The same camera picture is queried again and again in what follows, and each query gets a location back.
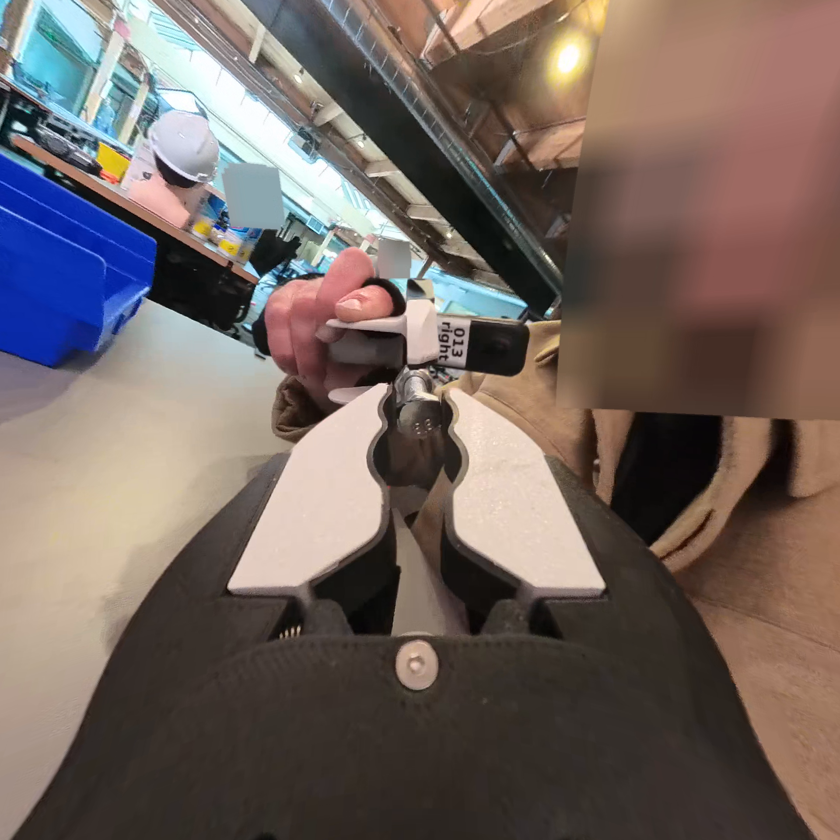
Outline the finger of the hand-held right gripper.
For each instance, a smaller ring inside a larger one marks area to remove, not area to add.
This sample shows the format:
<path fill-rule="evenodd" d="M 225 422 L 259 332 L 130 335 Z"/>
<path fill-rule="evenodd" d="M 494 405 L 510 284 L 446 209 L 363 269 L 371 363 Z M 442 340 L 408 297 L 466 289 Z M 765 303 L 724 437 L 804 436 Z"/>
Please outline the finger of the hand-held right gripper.
<path fill-rule="evenodd" d="M 406 302 L 406 366 L 425 366 L 438 359 L 438 313 L 434 300 L 409 298 Z"/>

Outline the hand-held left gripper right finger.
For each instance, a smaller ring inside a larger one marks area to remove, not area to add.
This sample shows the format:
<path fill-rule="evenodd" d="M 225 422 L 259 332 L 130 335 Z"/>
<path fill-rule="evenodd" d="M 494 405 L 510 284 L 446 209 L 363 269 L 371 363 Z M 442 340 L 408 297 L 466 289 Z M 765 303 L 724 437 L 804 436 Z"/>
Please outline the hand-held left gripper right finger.
<path fill-rule="evenodd" d="M 501 601 L 601 599 L 606 583 L 548 457 L 518 426 L 460 391 L 444 396 L 441 575 L 468 614 Z"/>

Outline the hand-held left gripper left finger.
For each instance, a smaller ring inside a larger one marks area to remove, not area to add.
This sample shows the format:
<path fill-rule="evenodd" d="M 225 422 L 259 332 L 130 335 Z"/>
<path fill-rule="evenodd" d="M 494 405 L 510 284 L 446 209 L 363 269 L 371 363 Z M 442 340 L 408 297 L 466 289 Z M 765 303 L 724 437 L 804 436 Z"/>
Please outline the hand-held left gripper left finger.
<path fill-rule="evenodd" d="M 363 607 L 398 576 L 390 491 L 375 461 L 391 401 L 391 386 L 374 385 L 295 444 L 230 594 Z"/>

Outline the steel hex bolt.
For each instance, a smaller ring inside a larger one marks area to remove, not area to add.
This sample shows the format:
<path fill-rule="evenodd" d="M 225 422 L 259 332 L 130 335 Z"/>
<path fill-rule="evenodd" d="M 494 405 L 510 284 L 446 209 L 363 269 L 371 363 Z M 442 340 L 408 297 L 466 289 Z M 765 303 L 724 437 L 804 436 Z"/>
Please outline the steel hex bolt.
<path fill-rule="evenodd" d="M 420 382 L 410 381 L 402 389 L 395 389 L 395 422 L 397 431 L 408 438 L 425 438 L 440 430 L 443 408 L 434 389 L 422 390 Z"/>

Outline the blue plastic bin with divider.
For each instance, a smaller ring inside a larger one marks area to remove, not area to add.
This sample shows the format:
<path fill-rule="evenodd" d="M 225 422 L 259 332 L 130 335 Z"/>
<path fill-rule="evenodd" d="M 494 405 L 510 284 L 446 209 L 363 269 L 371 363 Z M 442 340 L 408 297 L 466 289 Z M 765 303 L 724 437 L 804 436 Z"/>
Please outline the blue plastic bin with divider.
<path fill-rule="evenodd" d="M 94 353 L 136 315 L 156 242 L 2 156 L 1 351 L 48 367 Z"/>

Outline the person's right forearm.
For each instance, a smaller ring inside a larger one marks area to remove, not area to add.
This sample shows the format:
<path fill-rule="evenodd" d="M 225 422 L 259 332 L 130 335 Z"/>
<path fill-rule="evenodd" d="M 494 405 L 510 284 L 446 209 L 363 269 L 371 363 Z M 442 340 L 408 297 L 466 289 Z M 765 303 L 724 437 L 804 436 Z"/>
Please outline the person's right forearm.
<path fill-rule="evenodd" d="M 270 428 L 281 441 L 294 445 L 327 415 L 312 399 L 299 378 L 289 375 L 276 390 L 270 414 Z"/>

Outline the grey desk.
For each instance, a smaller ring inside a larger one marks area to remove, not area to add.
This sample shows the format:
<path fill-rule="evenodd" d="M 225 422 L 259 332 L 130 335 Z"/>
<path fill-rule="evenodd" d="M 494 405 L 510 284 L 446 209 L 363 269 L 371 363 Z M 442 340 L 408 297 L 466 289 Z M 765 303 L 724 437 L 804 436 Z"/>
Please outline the grey desk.
<path fill-rule="evenodd" d="M 145 302 L 97 354 L 2 353 L 1 837 L 74 739 L 128 621 L 198 530 L 288 444 L 282 373 Z"/>

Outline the wood top office desk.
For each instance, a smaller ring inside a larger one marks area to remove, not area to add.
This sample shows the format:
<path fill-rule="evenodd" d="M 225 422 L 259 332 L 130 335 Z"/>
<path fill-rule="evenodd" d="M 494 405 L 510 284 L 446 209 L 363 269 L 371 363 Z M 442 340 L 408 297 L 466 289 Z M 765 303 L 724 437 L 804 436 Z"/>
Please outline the wood top office desk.
<path fill-rule="evenodd" d="M 173 226 L 162 217 L 130 200 L 119 186 L 112 185 L 98 176 L 74 167 L 44 150 L 24 135 L 12 133 L 10 140 L 17 151 L 28 154 L 42 164 L 45 176 L 48 178 L 55 180 L 58 177 L 63 185 L 73 184 L 74 188 L 81 190 L 80 194 L 90 203 L 106 209 L 107 212 L 119 218 L 127 215 L 126 222 L 138 229 L 152 228 L 153 232 L 148 233 L 148 235 L 158 244 L 165 241 L 171 244 L 177 242 L 179 247 L 191 250 L 201 259 L 209 260 L 221 270 L 232 272 L 236 277 L 252 286 L 259 282 L 257 276 L 228 259 L 224 252 L 220 252 L 216 247 L 203 242 L 181 228 Z"/>

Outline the person's right hand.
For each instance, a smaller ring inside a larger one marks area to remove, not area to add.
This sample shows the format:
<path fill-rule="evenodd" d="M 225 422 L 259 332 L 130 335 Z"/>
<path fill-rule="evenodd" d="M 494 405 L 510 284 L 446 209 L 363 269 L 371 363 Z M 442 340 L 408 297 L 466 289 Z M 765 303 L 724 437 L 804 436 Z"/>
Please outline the person's right hand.
<path fill-rule="evenodd" d="M 367 286 L 375 274 L 371 258 L 359 248 L 347 248 L 333 261 L 324 277 L 294 280 L 276 290 L 265 313 L 267 341 L 272 359 L 300 385 L 323 413 L 337 406 L 331 391 L 357 386 L 375 371 L 370 365 L 342 364 L 329 357 L 329 344 L 341 333 L 327 329 L 327 322 L 377 320 L 393 310 L 390 293 Z"/>

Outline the person's black garment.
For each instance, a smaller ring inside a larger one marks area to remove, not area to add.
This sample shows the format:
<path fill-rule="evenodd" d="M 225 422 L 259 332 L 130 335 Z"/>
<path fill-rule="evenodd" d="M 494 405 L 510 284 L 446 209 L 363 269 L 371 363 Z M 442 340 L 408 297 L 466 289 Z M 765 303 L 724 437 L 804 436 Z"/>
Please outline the person's black garment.
<path fill-rule="evenodd" d="M 610 506 L 647 546 L 711 483 L 721 457 L 721 430 L 720 416 L 634 415 Z"/>

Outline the person's tan coat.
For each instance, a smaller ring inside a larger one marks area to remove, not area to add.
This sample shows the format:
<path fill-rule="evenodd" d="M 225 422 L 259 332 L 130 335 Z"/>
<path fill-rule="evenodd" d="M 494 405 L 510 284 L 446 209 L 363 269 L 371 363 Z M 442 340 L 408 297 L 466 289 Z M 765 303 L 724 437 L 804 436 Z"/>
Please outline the person's tan coat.
<path fill-rule="evenodd" d="M 445 686 L 468 838 L 838 838 L 838 422 L 723 416 L 710 484 L 649 547 L 611 509 L 635 413 L 557 404 L 560 325 L 460 390 L 548 457 L 595 601 L 468 614 Z M 414 527 L 441 572 L 441 469 Z"/>

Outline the pink mannequin bust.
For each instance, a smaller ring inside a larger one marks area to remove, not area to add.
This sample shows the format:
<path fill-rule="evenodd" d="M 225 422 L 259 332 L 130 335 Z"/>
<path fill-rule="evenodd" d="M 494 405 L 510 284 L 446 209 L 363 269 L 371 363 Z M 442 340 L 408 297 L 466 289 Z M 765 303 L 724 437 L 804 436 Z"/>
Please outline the pink mannequin bust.
<path fill-rule="evenodd" d="M 176 228 L 187 229 L 208 190 L 203 184 L 180 187 L 168 183 L 157 170 L 127 171 L 121 188 L 132 202 Z"/>

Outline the white hard hat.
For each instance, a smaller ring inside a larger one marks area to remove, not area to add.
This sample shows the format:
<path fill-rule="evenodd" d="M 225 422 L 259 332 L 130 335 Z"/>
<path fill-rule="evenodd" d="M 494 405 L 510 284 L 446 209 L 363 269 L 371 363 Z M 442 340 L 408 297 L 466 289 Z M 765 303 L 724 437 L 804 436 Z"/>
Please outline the white hard hat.
<path fill-rule="evenodd" d="M 159 172 L 171 185 L 189 188 L 214 180 L 219 145 L 199 113 L 166 112 L 152 123 L 147 140 Z"/>

